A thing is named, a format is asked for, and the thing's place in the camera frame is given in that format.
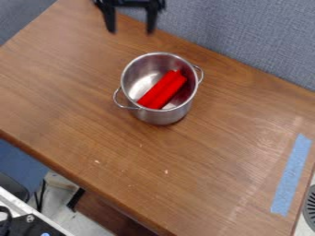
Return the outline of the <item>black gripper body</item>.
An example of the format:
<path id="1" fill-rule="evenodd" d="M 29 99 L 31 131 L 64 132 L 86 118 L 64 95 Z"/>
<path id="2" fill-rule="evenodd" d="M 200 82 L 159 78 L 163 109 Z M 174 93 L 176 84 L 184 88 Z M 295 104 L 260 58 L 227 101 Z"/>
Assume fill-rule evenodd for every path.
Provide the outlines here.
<path id="1" fill-rule="evenodd" d="M 100 6 L 111 7 L 150 7 L 156 6 L 159 10 L 166 8 L 166 0 L 92 0 Z"/>

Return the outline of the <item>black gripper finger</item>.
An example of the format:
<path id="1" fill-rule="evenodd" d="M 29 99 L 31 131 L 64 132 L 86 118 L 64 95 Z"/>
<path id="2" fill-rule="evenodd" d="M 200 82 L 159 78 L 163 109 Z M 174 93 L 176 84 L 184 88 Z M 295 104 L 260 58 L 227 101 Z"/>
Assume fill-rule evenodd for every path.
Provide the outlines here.
<path id="1" fill-rule="evenodd" d="M 102 1 L 100 10 L 103 12 L 103 18 L 104 18 L 107 30 L 111 33 L 115 33 L 116 32 L 116 9 L 111 3 Z"/>
<path id="2" fill-rule="evenodd" d="M 159 2 L 150 1 L 148 6 L 147 6 L 147 33 L 148 34 L 152 34 L 155 30 L 158 12 L 159 12 Z"/>

